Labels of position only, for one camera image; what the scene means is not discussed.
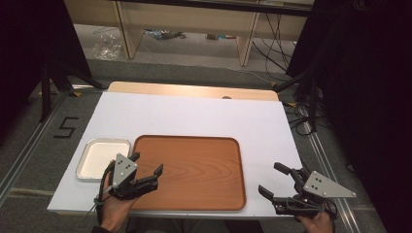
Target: plastic bag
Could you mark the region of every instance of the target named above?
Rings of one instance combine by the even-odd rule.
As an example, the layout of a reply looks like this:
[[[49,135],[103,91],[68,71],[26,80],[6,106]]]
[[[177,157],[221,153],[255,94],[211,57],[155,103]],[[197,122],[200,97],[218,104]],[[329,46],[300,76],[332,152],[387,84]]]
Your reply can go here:
[[[100,42],[94,45],[93,55],[97,59],[116,60],[119,57],[121,41],[109,33],[100,36]]]
[[[177,31],[145,30],[145,35],[154,37],[158,40],[171,39],[175,37],[180,37],[182,39],[186,38],[186,35],[184,32],[177,32]]]

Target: white tray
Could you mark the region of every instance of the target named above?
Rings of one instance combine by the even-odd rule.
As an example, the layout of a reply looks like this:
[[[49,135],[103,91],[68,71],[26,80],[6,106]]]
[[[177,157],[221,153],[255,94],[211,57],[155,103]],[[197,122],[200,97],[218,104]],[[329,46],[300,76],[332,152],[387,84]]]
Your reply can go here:
[[[82,182],[100,182],[104,170],[116,154],[129,156],[130,142],[124,139],[93,139],[86,144],[77,167],[77,177]]]

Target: black curtain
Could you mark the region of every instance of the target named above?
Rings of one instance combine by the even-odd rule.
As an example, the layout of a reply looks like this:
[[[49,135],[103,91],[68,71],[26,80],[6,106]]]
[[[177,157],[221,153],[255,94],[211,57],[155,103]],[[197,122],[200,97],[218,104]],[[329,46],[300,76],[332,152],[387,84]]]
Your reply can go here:
[[[87,76],[91,74],[64,1],[2,1],[0,21],[1,139],[27,104],[48,59],[62,60]]]
[[[331,123],[386,229],[406,232],[412,3],[376,0],[370,7],[356,13],[320,83]]]

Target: white table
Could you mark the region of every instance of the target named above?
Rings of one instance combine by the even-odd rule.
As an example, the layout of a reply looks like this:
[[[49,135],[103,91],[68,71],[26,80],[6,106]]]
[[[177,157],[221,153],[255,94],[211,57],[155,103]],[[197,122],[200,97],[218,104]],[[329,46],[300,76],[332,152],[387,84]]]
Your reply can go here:
[[[277,217],[271,203],[258,193],[258,185],[272,190],[275,196],[295,195],[292,178],[273,169],[275,162],[301,168],[281,102],[104,92],[48,210],[64,215],[86,214],[93,206],[99,183],[84,183],[76,176],[87,142],[120,138],[133,145],[141,135],[234,138],[240,146],[247,203],[238,212],[132,211],[134,215]]]

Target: wooden tray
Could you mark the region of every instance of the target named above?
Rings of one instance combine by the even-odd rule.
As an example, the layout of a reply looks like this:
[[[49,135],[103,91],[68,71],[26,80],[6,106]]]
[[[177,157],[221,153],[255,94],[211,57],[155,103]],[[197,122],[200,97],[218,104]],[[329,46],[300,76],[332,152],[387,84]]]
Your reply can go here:
[[[144,195],[134,210],[238,211],[246,204],[240,149],[232,138],[141,136],[137,178],[161,163],[158,190]]]

